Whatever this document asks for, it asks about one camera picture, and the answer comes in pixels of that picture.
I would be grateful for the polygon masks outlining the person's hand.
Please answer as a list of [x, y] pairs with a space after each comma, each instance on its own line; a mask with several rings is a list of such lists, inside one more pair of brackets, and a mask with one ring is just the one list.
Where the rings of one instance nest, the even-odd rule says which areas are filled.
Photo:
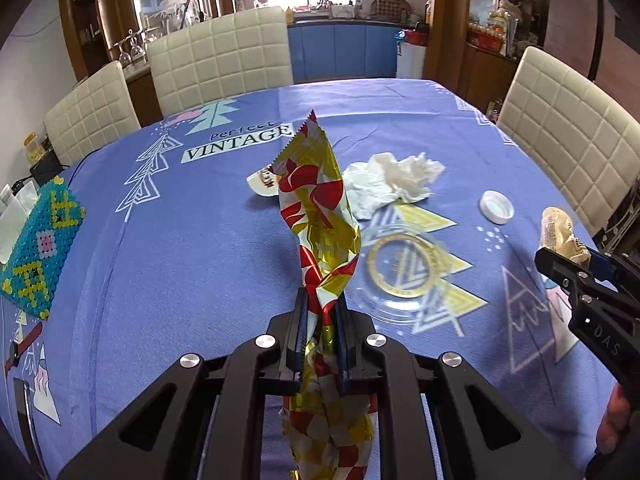
[[610, 454], [616, 449], [629, 425], [630, 415], [630, 403], [622, 386], [617, 384], [608, 400], [608, 406], [597, 431], [597, 450], [601, 454]]

